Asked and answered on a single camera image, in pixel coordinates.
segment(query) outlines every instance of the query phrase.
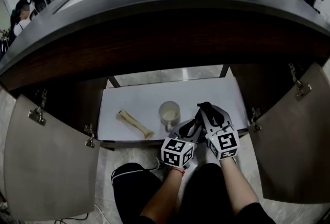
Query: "metal hinge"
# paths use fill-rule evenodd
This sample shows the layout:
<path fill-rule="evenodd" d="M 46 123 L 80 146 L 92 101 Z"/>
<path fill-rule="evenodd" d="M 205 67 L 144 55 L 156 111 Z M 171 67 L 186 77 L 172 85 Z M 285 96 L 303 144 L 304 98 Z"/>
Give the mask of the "metal hinge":
<path fill-rule="evenodd" d="M 289 67 L 291 69 L 291 75 L 292 75 L 292 79 L 294 84 L 297 86 L 297 93 L 295 94 L 295 99 L 297 101 L 300 101 L 301 99 L 303 99 L 307 94 L 309 94 L 309 92 L 311 92 L 311 86 L 309 83 L 305 83 L 302 82 L 300 80 L 297 79 L 296 77 L 296 70 L 293 66 L 292 63 L 289 63 Z"/>
<path fill-rule="evenodd" d="M 87 135 L 90 136 L 90 138 L 88 140 L 86 140 L 85 145 L 87 147 L 94 148 L 95 144 L 94 144 L 93 140 L 94 140 L 95 136 L 94 136 L 94 132 L 93 132 L 93 125 L 92 124 L 85 125 L 84 132 L 86 132 Z"/>
<path fill-rule="evenodd" d="M 45 103 L 47 100 L 46 96 L 47 96 L 47 90 L 44 89 L 42 91 L 42 95 L 41 95 L 42 102 L 40 104 L 40 107 L 36 108 L 35 110 L 30 110 L 29 115 L 28 115 L 28 117 L 31 120 L 37 122 L 38 124 L 40 124 L 42 126 L 46 125 L 46 119 L 44 119 L 42 116 L 42 109 L 45 107 Z"/>
<path fill-rule="evenodd" d="M 261 127 L 256 123 L 256 120 L 261 116 L 260 108 L 252 107 L 252 119 L 251 125 L 254 127 L 254 131 L 260 131 Z"/>

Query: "gray marble floor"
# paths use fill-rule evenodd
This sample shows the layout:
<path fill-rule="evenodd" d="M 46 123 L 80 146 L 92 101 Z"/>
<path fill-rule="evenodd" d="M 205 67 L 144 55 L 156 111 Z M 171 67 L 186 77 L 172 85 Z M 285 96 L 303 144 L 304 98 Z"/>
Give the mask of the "gray marble floor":
<path fill-rule="evenodd" d="M 188 79 L 217 77 L 220 75 L 221 68 L 222 66 L 208 66 L 171 69 L 121 75 L 116 76 L 116 78 L 121 86 L 182 81 Z M 3 173 L 3 168 L 1 167 L 3 164 L 1 160 L 3 158 L 3 143 L 5 141 L 14 103 L 15 100 L 10 95 L 8 95 L 5 91 L 0 90 L 0 174 Z M 241 147 L 237 156 L 238 165 L 253 189 L 256 191 L 263 208 L 267 214 L 275 220 L 276 223 L 316 223 L 316 221 L 330 207 L 329 204 L 301 205 L 264 199 L 262 197 L 260 176 L 250 136 L 246 135 L 242 137 L 240 139 L 240 144 Z M 121 223 L 113 196 L 113 188 L 111 184 L 112 172 L 121 165 L 129 162 L 140 163 L 144 168 L 152 168 L 156 165 L 156 157 L 160 157 L 159 147 L 145 149 L 126 148 L 116 149 L 115 151 L 101 148 L 97 166 L 95 203 L 102 209 L 111 224 Z M 185 183 L 191 176 L 194 168 L 204 162 L 219 163 L 205 146 L 200 145 L 195 152 L 195 157 L 191 162 L 190 168 L 184 176 L 183 184 L 179 192 L 180 197 L 183 194 Z M 155 174 L 163 180 L 166 173 L 164 170 L 159 170 L 156 171 Z M 34 223 L 51 224 L 54 223 L 54 221 L 38 221 Z M 84 221 L 84 223 L 106 223 L 106 221 L 95 207 L 95 210 L 90 213 L 89 218 Z"/>

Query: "white shirt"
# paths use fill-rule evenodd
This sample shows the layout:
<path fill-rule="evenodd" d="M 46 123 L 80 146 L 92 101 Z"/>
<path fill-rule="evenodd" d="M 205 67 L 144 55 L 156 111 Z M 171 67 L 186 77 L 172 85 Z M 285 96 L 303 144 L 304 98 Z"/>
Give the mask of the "white shirt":
<path fill-rule="evenodd" d="M 17 37 L 19 34 L 21 34 L 21 32 L 23 31 L 23 29 L 26 28 L 26 26 L 31 22 L 30 19 L 27 20 L 21 20 L 19 21 L 15 27 L 14 27 L 14 34 Z"/>

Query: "white tabletop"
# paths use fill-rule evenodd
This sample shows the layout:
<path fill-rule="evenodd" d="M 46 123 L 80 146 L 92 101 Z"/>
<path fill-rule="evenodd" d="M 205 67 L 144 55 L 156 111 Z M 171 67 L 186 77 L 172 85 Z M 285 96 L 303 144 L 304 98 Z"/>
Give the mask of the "white tabletop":
<path fill-rule="evenodd" d="M 180 106 L 181 122 L 192 119 L 205 101 L 230 115 L 234 129 L 248 127 L 248 118 L 235 77 L 199 79 L 149 85 L 108 88 L 103 91 L 97 137 L 99 140 L 140 141 L 142 132 L 116 119 L 124 109 L 149 130 L 151 140 L 165 139 L 168 133 L 159 119 L 159 107 L 165 101 Z"/>

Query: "mug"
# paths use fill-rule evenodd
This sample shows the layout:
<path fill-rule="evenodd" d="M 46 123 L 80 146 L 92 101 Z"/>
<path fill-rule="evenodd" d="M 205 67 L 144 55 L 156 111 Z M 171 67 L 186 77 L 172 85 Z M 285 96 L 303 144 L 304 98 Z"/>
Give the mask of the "mug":
<path fill-rule="evenodd" d="M 173 101 L 162 103 L 159 108 L 160 121 L 165 125 L 167 132 L 180 123 L 180 107 Z"/>

